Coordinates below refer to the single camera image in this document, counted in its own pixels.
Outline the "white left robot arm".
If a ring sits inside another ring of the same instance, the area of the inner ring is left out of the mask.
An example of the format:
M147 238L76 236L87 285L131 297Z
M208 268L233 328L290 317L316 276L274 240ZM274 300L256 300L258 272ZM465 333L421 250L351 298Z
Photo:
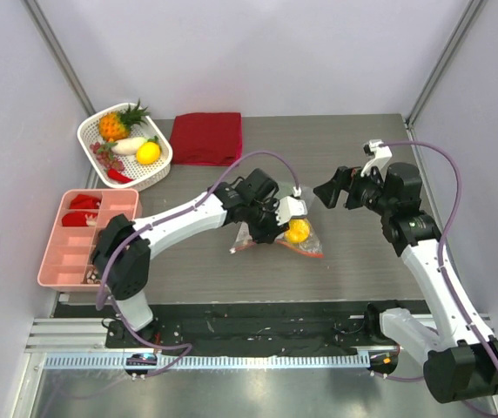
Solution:
M98 235L91 264L102 274L101 287L109 289L133 345L147 347L156 335L145 296L151 261L196 234L232 223L245 223L257 243L274 242L287 230L287 223L278 221L278 191L279 184L257 168L166 212L137 220L122 214L111 218Z

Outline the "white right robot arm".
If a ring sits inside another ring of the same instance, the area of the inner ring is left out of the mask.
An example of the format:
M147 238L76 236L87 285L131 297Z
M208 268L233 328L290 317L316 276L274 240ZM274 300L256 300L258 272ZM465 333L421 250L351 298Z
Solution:
M461 286L438 226L421 210L421 188L415 165L392 163L385 174L341 166L313 192L328 209L346 192L346 209L380 215L385 239L416 279L436 326L431 330L401 307L371 307L363 323L367 339L403 346L440 403L497 395L498 339Z

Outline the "clear zip bag orange zipper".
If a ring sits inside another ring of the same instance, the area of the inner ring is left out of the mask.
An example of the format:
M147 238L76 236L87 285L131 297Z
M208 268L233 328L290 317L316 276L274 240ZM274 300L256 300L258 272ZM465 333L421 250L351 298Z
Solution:
M300 197L305 201L307 210L310 210L315 200L312 188L302 185L300 189ZM276 193L275 198L284 198L292 192L292 184L280 182L279 191ZM296 253L308 257L321 259L324 256L322 243L319 236L314 231L309 218L290 220L288 230L279 235L274 243L285 246ZM257 244L252 240L248 225L246 223L241 223L236 239L229 251L230 254L235 254L255 245Z

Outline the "yellow mango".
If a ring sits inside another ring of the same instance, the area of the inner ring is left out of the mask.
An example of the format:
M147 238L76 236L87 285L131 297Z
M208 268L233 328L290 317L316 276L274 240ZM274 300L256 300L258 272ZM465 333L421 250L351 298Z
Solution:
M291 219L284 238L291 244L301 244L309 238L311 230L311 224L307 219Z

